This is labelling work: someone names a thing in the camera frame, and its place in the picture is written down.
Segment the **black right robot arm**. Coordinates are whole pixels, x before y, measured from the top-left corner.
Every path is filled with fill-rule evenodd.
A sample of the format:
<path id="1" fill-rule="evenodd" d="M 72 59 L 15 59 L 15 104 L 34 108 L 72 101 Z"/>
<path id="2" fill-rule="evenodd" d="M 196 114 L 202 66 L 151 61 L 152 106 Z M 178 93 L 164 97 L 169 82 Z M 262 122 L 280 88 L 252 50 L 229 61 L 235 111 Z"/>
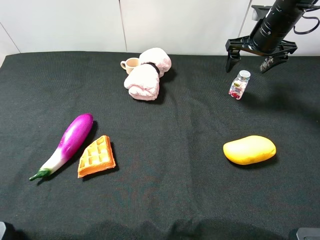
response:
<path id="1" fill-rule="evenodd" d="M 252 17 L 257 23 L 250 35 L 227 40 L 225 71 L 229 73 L 241 60 L 240 51 L 265 57 L 261 73 L 287 62 L 288 54 L 298 49 L 295 42 L 285 40 L 287 34 L 293 30 L 297 35 L 306 35 L 320 25 L 318 22 L 308 31 L 296 31 L 295 27 L 300 18 L 308 18 L 305 13 L 320 9 L 316 3 L 316 0 L 277 0 L 272 6 L 252 5 Z"/>

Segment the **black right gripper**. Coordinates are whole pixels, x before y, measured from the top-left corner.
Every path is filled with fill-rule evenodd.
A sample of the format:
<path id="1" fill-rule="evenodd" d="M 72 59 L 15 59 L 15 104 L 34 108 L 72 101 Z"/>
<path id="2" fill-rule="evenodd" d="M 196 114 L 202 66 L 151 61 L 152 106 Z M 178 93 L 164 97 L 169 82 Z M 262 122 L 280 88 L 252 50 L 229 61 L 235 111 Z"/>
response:
<path id="1" fill-rule="evenodd" d="M 228 39 L 225 44 L 225 48 L 228 53 L 225 65 L 225 71 L 227 73 L 229 73 L 232 68 L 241 60 L 240 51 L 248 52 L 258 56 L 267 56 L 259 67 L 261 73 L 266 73 L 273 67 L 286 63 L 289 59 L 287 53 L 293 54 L 298 49 L 295 42 L 282 40 L 273 51 L 260 50 L 254 46 L 252 39 L 248 35 L 239 38 Z"/>

